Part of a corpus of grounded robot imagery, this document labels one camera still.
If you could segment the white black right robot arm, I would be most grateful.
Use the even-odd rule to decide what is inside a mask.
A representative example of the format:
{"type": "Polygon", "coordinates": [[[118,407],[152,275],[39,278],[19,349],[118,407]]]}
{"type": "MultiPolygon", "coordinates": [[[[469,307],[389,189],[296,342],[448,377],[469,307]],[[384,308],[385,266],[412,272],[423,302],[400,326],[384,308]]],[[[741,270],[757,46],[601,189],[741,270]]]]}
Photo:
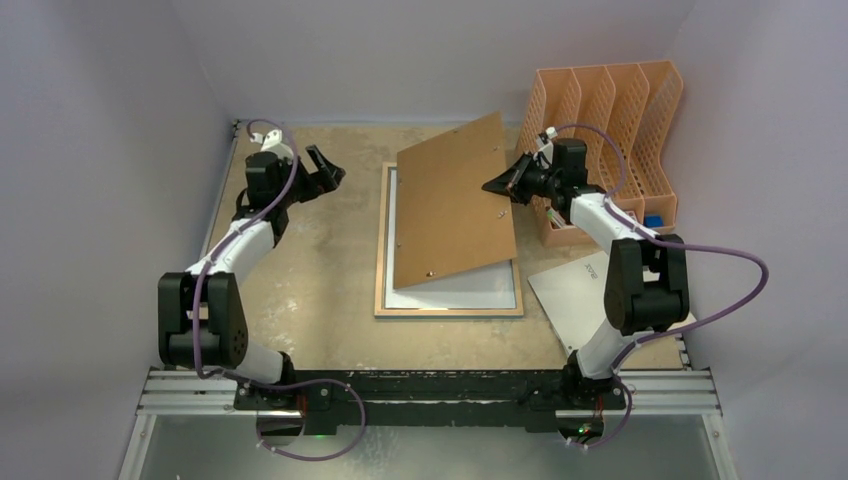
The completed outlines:
{"type": "Polygon", "coordinates": [[[612,378],[625,348],[651,333],[665,333],[689,314],[683,241],[643,230],[600,186],[588,180],[585,141],[542,140],[482,190],[526,205],[549,201],[563,220],[585,232],[608,256],[603,296],[605,318],[587,344],[568,360],[561,381],[564,399],[584,407],[596,399],[600,382],[612,378]]]}

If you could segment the blue wooden picture frame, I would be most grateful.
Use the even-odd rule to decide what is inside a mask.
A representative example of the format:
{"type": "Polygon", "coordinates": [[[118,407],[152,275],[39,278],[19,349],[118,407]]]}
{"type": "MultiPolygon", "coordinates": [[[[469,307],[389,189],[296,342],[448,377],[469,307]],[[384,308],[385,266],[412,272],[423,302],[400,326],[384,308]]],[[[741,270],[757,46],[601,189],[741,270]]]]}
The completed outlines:
{"type": "Polygon", "coordinates": [[[524,313],[510,202],[466,173],[405,194],[382,171],[374,315],[383,319],[519,318],[524,313]]]}

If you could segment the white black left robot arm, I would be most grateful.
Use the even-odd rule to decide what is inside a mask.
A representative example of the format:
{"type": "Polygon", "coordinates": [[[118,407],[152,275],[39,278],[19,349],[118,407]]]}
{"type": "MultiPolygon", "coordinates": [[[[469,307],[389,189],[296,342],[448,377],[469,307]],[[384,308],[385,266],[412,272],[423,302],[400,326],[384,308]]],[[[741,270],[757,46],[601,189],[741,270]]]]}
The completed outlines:
{"type": "Polygon", "coordinates": [[[158,281],[158,352],[167,366],[192,368],[201,378],[223,374],[259,383],[272,408],[297,399],[291,358],[252,340],[239,291],[289,224],[289,208],[337,190],[345,170],[314,145],[305,150],[310,172],[288,147],[247,157],[247,186],[225,236],[201,260],[158,281]]]}

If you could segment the hot air balloon photo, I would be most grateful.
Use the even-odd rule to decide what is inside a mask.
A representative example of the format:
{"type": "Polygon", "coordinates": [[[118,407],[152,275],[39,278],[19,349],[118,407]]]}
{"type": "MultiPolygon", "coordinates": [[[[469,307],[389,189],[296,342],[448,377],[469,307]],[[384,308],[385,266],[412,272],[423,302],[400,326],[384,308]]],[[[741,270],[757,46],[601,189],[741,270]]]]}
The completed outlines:
{"type": "Polygon", "coordinates": [[[374,316],[377,318],[517,318],[524,314],[515,259],[400,288],[395,284],[396,166],[382,170],[374,316]]]}

